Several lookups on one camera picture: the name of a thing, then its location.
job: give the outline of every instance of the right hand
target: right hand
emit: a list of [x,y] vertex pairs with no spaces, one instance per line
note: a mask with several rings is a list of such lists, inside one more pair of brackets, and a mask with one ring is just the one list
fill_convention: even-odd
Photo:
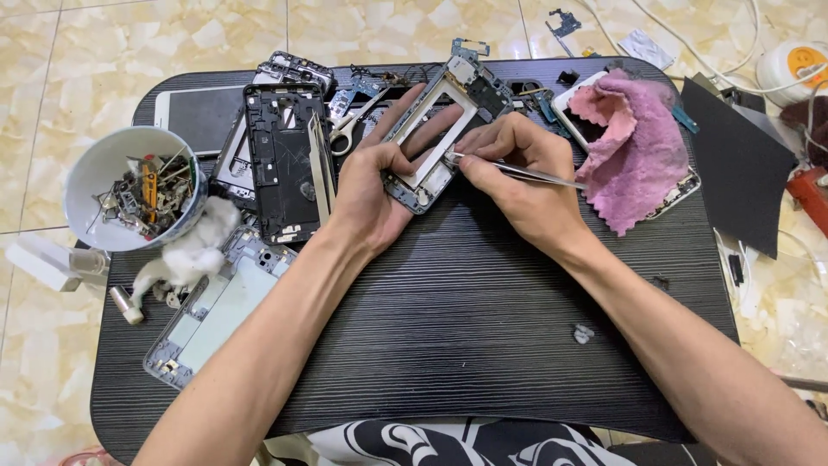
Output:
[[512,112],[472,129],[454,150],[467,156],[460,160],[466,178],[492,197],[523,239],[552,259],[561,259],[571,246],[593,236],[580,216],[573,187],[516,180],[488,162],[502,158],[506,163],[572,180],[572,147],[566,139]]

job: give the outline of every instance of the red device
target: red device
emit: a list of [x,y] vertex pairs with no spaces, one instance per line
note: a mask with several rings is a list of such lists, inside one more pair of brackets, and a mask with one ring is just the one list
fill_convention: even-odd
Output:
[[808,171],[799,170],[794,173],[791,181],[787,182],[787,191],[791,193],[808,216],[828,237],[828,187],[816,184],[820,178],[828,175],[823,167],[812,168]]

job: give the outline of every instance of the tweezers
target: tweezers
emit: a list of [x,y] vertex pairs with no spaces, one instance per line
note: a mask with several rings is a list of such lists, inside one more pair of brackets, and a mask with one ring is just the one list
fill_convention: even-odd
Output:
[[[464,155],[465,154],[462,153],[446,151],[445,160],[452,165],[457,165]],[[556,177],[555,175],[549,175],[544,172],[538,172],[537,170],[531,170],[530,168],[519,167],[518,165],[503,162],[492,162],[492,164],[503,172],[504,175],[517,180],[523,180],[525,182],[546,182],[570,186],[577,189],[586,189],[586,185],[584,183],[571,182],[561,177]]]

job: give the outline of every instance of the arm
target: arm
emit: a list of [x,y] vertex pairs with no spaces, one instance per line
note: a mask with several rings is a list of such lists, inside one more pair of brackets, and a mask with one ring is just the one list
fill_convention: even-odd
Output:
[[[519,114],[469,133],[455,150],[505,157],[572,179],[569,143]],[[460,168],[515,229],[569,272],[613,320],[681,420],[731,464],[822,464],[828,430],[746,351],[607,250],[569,187],[505,177],[484,160]]]
[[422,88],[409,90],[348,157],[328,224],[178,395],[134,465],[250,464],[348,287],[412,218],[385,194],[379,171],[413,172],[416,162],[404,153],[420,152],[462,113],[459,107],[443,110],[403,147],[376,145]]

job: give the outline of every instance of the hand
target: hand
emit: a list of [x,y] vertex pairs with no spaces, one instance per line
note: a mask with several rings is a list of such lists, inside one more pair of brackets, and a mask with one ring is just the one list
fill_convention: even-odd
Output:
[[572,147],[566,139],[512,112],[469,131],[455,144],[455,151],[467,155],[460,160],[466,178],[492,197],[523,239],[552,259],[560,259],[568,246],[592,235],[580,216],[573,187],[519,181],[488,162],[502,158],[572,180]]
[[408,159],[417,155],[429,141],[463,114],[458,105],[451,105],[414,130],[402,146],[381,144],[425,87],[424,84],[415,85],[386,110],[371,134],[363,138],[339,172],[339,189],[328,226],[338,231],[339,236],[347,235],[366,245],[372,257],[388,248],[413,217],[411,211],[385,192],[380,170],[391,168],[403,175],[414,173],[418,167],[417,160],[409,162]]

